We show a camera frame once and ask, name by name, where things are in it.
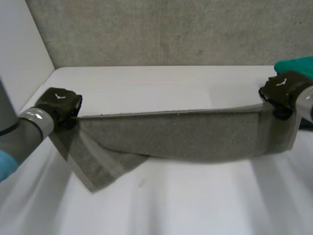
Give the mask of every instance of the white table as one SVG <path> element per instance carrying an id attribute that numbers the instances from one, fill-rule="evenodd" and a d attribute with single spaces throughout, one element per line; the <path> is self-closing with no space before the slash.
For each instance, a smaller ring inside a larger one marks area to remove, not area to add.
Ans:
<path id="1" fill-rule="evenodd" d="M 26 108 L 49 87 L 82 94 L 80 116 L 249 105 L 272 75 L 272 66 L 63 68 Z M 150 158 L 91 194 L 47 139 L 0 185 L 0 234 L 311 234 L 311 156 L 313 133 L 299 132 L 291 152 L 253 161 Z"/>

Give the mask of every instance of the cloth fold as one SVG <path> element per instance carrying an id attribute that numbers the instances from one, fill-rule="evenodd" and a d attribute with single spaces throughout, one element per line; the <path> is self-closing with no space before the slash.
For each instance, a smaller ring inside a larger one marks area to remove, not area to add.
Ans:
<path id="1" fill-rule="evenodd" d="M 148 157 L 229 162 L 292 148 L 300 118 L 272 115 L 264 103 L 222 110 L 187 110 L 78 118 L 50 138 L 90 190 L 104 188 Z"/>

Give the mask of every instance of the gray wall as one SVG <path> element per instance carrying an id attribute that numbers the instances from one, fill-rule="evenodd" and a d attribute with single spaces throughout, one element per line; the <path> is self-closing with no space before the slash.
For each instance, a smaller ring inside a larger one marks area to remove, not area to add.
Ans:
<path id="1" fill-rule="evenodd" d="M 313 54 L 312 0 L 26 0 L 56 68 L 273 65 Z"/>

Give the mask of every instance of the green object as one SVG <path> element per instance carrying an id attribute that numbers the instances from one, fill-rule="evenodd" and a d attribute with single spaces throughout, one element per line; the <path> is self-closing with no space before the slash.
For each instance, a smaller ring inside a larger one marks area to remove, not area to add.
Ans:
<path id="1" fill-rule="evenodd" d="M 313 56 L 278 61 L 274 69 L 277 73 L 296 71 L 313 80 Z"/>

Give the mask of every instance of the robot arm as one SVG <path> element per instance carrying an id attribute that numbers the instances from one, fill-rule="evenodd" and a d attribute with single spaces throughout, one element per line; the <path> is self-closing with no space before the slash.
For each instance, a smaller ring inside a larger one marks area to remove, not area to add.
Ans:
<path id="1" fill-rule="evenodd" d="M 28 158 L 56 128 L 72 128 L 82 97 L 65 89 L 50 88 L 17 116 L 0 82 L 0 182 Z"/>
<path id="2" fill-rule="evenodd" d="M 275 107 L 273 114 L 278 119 L 287 120 L 296 111 L 313 122 L 313 81 L 306 76 L 288 71 L 270 77 L 259 94 Z"/>

